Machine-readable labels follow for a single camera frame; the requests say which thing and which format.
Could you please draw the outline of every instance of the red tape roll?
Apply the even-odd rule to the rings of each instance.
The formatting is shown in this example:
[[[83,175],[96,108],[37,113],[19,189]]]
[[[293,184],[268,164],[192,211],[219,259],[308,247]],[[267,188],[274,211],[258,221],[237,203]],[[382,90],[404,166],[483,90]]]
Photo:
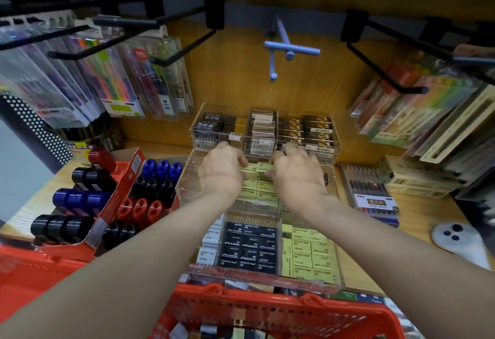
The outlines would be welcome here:
[[[161,218],[161,213],[163,212],[163,204],[161,201],[154,201],[150,205],[150,209],[148,210],[148,219],[151,224],[158,222]]]
[[[112,155],[105,149],[90,151],[88,160],[96,168],[107,170],[109,173],[113,173],[117,167]]]
[[[135,203],[133,198],[126,198],[124,202],[120,204],[119,211],[117,211],[117,219],[122,220],[123,222],[130,222],[132,220],[132,210]]]
[[[132,209],[132,221],[138,226],[139,231],[150,226],[150,221],[146,216],[149,203],[146,198],[139,198]]]

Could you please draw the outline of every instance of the hand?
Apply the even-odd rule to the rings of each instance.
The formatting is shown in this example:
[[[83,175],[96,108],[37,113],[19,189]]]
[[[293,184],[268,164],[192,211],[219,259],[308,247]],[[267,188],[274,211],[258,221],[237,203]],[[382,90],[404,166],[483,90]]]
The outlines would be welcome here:
[[[304,214],[311,211],[309,207],[328,196],[320,163],[304,148],[287,143],[281,151],[275,151],[270,161],[275,171],[268,171],[266,175],[273,180],[275,192],[294,215],[304,218]]]
[[[231,147],[226,141],[220,142],[203,160],[198,175],[201,191],[214,192],[231,200],[237,198],[247,177],[239,170],[239,163],[247,167],[244,153]]]

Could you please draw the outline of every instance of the red shopping basket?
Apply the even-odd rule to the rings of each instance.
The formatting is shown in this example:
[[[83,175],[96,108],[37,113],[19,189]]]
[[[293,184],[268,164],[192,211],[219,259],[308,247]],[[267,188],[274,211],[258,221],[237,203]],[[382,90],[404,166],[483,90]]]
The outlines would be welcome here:
[[[0,245],[0,323],[86,263]],[[275,338],[404,338],[384,305],[228,289],[219,284],[177,284],[150,337],[168,337],[175,323],[238,326]]]

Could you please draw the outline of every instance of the deli logo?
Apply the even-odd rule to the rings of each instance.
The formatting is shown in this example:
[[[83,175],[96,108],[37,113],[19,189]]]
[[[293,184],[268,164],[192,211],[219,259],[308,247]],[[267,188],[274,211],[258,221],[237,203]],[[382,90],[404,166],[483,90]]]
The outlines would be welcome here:
[[[148,60],[146,57],[146,51],[140,48],[134,48],[134,54],[139,60]]]

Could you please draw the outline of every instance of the forearm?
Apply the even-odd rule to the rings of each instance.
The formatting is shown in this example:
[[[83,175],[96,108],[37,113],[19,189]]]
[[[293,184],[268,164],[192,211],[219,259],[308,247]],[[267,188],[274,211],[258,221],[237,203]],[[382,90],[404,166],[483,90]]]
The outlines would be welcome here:
[[[426,337],[489,336],[495,307],[492,272],[335,197],[326,196],[311,211],[305,216],[309,223],[343,248]]]
[[[0,337],[146,337],[229,205],[229,198],[209,193],[172,212],[18,311],[0,326]]]

